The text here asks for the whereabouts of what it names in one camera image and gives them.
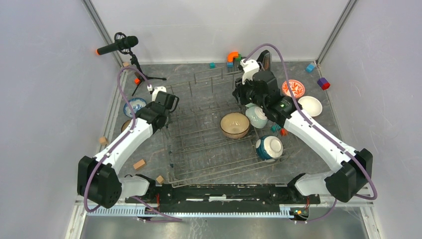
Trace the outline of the white blue rimmed bowl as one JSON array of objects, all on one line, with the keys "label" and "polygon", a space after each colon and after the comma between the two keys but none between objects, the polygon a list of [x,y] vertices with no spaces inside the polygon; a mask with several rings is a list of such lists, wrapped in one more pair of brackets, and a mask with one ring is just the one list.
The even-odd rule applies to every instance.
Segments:
[{"label": "white blue rimmed bowl", "polygon": [[132,112],[129,108],[129,105],[131,105],[135,113],[147,105],[147,102],[143,98],[138,98],[138,97],[132,98],[128,100],[128,102],[129,104],[127,103],[124,104],[123,113],[129,118],[133,117]]}]

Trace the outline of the light green ribbed bowl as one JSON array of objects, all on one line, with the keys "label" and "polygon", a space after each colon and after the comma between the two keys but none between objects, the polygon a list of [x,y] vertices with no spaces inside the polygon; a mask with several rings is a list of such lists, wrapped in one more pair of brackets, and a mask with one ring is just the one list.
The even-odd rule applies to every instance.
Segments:
[{"label": "light green ribbed bowl", "polygon": [[258,106],[248,108],[245,115],[248,117],[251,125],[258,129],[264,128],[268,122],[268,118]]}]

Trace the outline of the dark brown banded bowl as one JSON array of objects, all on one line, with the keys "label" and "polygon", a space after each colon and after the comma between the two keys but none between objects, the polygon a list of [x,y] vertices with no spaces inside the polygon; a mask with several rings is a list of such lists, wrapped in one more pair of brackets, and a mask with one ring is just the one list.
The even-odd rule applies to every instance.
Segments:
[{"label": "dark brown banded bowl", "polygon": [[121,126],[120,132],[123,132],[131,124],[131,121],[131,119],[125,121]]}]

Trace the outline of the white bowl orange pattern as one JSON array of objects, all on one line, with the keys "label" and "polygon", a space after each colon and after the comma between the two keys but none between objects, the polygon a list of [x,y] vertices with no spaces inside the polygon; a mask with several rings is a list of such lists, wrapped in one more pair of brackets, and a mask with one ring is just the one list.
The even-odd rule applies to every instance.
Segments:
[{"label": "white bowl orange pattern", "polygon": [[287,82],[289,82],[290,89],[292,90],[294,97],[296,99],[302,97],[305,94],[306,89],[304,85],[297,80],[290,79],[288,81],[285,81],[281,86],[281,90],[284,95],[289,96],[289,97],[291,96],[289,88],[287,86]]}]

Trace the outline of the pink brown flower bowl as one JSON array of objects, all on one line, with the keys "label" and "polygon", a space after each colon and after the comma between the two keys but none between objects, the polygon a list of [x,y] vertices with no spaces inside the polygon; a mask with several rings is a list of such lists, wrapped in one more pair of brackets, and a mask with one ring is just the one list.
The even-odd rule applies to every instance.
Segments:
[{"label": "pink brown flower bowl", "polygon": [[219,126],[226,137],[240,139],[249,132],[250,121],[244,114],[235,112],[222,117]]}]

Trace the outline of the grey wire dish rack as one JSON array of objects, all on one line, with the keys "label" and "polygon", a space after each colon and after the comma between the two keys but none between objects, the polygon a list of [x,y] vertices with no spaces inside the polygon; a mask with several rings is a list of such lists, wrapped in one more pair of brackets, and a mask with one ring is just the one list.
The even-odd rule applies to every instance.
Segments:
[{"label": "grey wire dish rack", "polygon": [[166,181],[174,187],[208,183],[286,183],[282,164],[293,148],[283,141],[283,155],[264,161],[255,150],[257,140],[271,135],[271,123],[253,127],[246,107],[232,96],[240,72],[221,68],[196,72],[193,79],[168,85],[179,97],[164,128],[168,151]]}]

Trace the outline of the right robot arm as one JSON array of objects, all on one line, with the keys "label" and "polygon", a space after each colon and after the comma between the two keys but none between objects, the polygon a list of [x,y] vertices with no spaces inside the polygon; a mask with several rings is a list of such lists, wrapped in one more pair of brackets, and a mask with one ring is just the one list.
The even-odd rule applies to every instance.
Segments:
[{"label": "right robot arm", "polygon": [[291,202],[300,203],[312,194],[330,194],[344,203],[353,197],[364,198],[358,192],[373,183],[369,150],[356,150],[323,128],[296,99],[281,93],[271,71],[259,71],[252,79],[238,78],[234,86],[232,94],[239,104],[259,106],[269,121],[297,136],[329,167],[326,173],[302,173],[291,180],[293,186],[287,190]]}]

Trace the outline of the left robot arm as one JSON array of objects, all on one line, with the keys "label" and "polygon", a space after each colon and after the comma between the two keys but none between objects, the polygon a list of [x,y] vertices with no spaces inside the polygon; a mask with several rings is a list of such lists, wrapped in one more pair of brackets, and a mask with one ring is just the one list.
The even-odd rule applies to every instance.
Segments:
[{"label": "left robot arm", "polygon": [[84,156],[78,163],[77,193],[84,204],[113,207],[118,200],[138,196],[145,203],[156,198],[152,180],[145,176],[119,177],[118,174],[133,152],[157,130],[168,124],[170,113],[179,97],[159,91],[155,99],[142,107],[124,131],[94,157]]}]

